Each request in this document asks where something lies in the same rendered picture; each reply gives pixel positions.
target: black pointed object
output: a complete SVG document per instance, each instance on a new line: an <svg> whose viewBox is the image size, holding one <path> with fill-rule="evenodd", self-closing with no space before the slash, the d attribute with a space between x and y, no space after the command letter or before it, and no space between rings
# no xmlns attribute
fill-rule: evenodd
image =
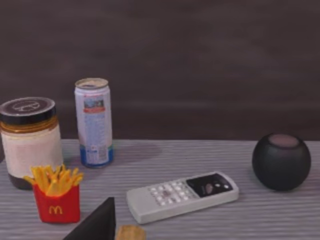
<svg viewBox="0 0 320 240"><path fill-rule="evenodd" d="M63 240L114 240L115 235L115 198L109 197Z"/></svg>

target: barcode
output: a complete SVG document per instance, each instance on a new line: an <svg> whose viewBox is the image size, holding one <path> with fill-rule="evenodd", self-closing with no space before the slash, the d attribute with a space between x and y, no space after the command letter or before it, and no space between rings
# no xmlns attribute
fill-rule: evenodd
<svg viewBox="0 0 320 240"><path fill-rule="evenodd" d="M105 160L105 159L107 159L107 147L100 146L99 147L99 160Z"/></svg>

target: jar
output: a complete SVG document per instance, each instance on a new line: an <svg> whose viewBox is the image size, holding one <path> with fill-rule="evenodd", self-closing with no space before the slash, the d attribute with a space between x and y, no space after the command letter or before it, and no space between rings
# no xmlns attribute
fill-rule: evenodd
<svg viewBox="0 0 320 240"><path fill-rule="evenodd" d="M63 164L56 104L44 97L25 97L0 106L0 131L9 179L22 190L32 186L31 167Z"/></svg>

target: brown background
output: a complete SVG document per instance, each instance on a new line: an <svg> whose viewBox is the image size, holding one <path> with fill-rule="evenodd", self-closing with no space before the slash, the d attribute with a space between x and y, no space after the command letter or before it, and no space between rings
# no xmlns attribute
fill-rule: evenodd
<svg viewBox="0 0 320 240"><path fill-rule="evenodd" d="M116 139L320 140L318 0L2 0L0 102L110 81Z"/></svg>

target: remote control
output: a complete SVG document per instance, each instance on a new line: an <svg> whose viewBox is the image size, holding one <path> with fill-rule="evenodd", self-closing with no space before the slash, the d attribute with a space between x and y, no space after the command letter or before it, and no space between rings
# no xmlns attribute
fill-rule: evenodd
<svg viewBox="0 0 320 240"><path fill-rule="evenodd" d="M136 188L126 193L129 210L139 224L232 202L238 198L236 183L218 171Z"/></svg>

